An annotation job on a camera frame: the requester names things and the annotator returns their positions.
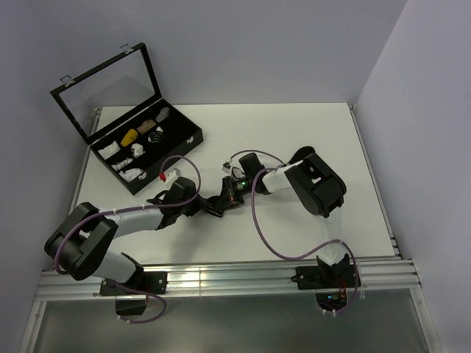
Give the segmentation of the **black sock thin white stripes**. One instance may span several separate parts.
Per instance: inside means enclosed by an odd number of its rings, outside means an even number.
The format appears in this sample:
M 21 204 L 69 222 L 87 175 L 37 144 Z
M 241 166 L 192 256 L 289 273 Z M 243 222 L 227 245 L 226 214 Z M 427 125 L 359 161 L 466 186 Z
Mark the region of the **black sock thin white stripes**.
M 224 215 L 224 211 L 219 207 L 220 196 L 212 196 L 207 199 L 206 205 L 203 210 L 212 216 L 217 218 L 222 218 Z

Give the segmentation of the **black ankle sock white cuff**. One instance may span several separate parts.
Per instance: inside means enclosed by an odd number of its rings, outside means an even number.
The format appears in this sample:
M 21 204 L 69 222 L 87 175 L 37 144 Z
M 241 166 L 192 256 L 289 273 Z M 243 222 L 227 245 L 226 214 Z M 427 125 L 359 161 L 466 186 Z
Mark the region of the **black ankle sock white cuff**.
M 286 163 L 286 165 L 300 164 L 314 154 L 316 154 L 316 150 L 313 146 L 303 146 L 294 153 L 293 157 Z

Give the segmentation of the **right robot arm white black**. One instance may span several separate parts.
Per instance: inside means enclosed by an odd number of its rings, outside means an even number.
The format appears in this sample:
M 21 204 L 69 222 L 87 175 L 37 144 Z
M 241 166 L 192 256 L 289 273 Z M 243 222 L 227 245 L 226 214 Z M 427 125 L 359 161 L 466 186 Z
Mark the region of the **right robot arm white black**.
M 316 256 L 317 271 L 322 284 L 333 287 L 344 277 L 353 259 L 341 237 L 340 209 L 344 203 L 347 186 L 343 179 L 309 146 L 299 149 L 287 162 L 278 160 L 279 166 L 265 167 L 258 150 L 243 150 L 240 156 L 241 176 L 226 176 L 222 180 L 222 191 L 213 201 L 217 215 L 244 203 L 250 195 L 250 207 L 255 229 L 266 248 L 282 260 L 304 260 Z M 255 209 L 257 195 L 271 195 L 282 190 L 292 190 L 307 212 L 323 221 L 322 243 L 314 249 L 289 257 L 276 251 L 261 231 Z

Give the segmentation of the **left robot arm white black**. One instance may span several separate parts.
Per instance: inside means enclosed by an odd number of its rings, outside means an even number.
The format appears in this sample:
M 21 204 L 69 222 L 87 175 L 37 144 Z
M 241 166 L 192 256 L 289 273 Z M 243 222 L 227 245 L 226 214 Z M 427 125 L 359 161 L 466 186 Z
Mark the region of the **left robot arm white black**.
M 165 229 L 180 216 L 191 217 L 207 205 L 194 182 L 181 176 L 140 206 L 102 211 L 83 202 L 49 237 L 44 251 L 58 270 L 76 281 L 101 277 L 108 286 L 125 293 L 143 292 L 150 286 L 144 267 L 128 254 L 112 252 L 113 240 Z

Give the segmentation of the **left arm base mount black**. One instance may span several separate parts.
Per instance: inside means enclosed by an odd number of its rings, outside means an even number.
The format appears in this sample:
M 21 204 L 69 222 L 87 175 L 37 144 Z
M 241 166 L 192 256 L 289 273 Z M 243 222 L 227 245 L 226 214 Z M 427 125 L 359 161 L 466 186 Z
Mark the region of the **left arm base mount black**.
M 115 312 L 119 319 L 130 324 L 146 324 L 163 316 L 167 302 L 162 297 L 166 293 L 167 273 L 165 271 L 144 271 L 133 275 L 124 284 L 111 279 L 103 279 L 99 295 L 115 297 Z M 158 302 L 157 313 L 144 318 L 144 312 L 151 302 Z

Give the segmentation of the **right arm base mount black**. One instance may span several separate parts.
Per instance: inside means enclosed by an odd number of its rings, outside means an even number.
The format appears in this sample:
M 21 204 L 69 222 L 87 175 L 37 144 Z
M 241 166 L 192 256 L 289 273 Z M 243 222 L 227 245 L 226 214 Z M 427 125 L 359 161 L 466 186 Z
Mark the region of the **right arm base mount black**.
M 353 265 L 340 270 L 327 265 L 298 266 L 291 281 L 298 290 L 315 290 L 317 304 L 327 311 L 343 309 L 348 304 L 347 290 L 361 285 Z

